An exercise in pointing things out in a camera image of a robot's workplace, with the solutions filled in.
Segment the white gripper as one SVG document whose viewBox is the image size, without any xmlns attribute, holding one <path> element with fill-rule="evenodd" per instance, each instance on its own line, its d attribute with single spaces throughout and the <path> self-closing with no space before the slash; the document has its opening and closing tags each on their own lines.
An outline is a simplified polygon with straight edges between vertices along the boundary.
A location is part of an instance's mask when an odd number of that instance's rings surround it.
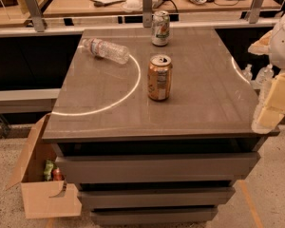
<svg viewBox="0 0 285 228">
<path fill-rule="evenodd" d="M 272 65 L 285 69 L 285 14 L 272 31 L 265 33 L 248 47 L 255 55 L 268 55 Z M 277 127 L 285 116 L 285 70 L 265 81 L 261 87 L 258 105 L 252 121 L 252 130 L 267 134 Z"/>
</svg>

